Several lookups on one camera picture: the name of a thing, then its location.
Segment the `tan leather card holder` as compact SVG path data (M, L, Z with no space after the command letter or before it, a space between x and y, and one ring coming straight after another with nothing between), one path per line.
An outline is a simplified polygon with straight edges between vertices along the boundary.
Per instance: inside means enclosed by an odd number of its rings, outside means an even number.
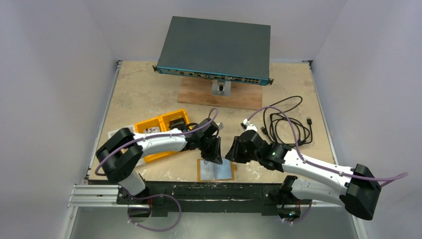
M237 166L223 158L223 164L216 164L214 163L214 174L215 178L209 181L201 181L200 180L200 160L197 160L197 180L198 182L216 182L216 181L232 181L235 179L235 171L237 170Z

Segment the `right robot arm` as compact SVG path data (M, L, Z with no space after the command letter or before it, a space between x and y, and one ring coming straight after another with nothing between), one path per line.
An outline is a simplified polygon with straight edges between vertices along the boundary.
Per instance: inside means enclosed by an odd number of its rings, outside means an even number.
M325 201L344 206L347 212L363 220L370 221L374 217L382 188L365 165L339 166L299 155L289 146L267 143L253 130L236 136L225 157L236 163L257 161L268 170L293 173L311 180L296 179L282 186L279 195L284 202L295 199Z

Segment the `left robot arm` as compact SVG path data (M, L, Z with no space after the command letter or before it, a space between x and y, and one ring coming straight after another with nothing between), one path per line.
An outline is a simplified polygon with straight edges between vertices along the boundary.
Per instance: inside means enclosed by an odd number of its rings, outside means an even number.
M158 133L135 133L121 128L97 149L100 164L95 173L102 169L108 182L126 189L135 203L144 203L148 199L146 183L134 170L140 159L162 152L198 149L203 160L222 164L218 131L218 125L210 118L193 128L178 126Z

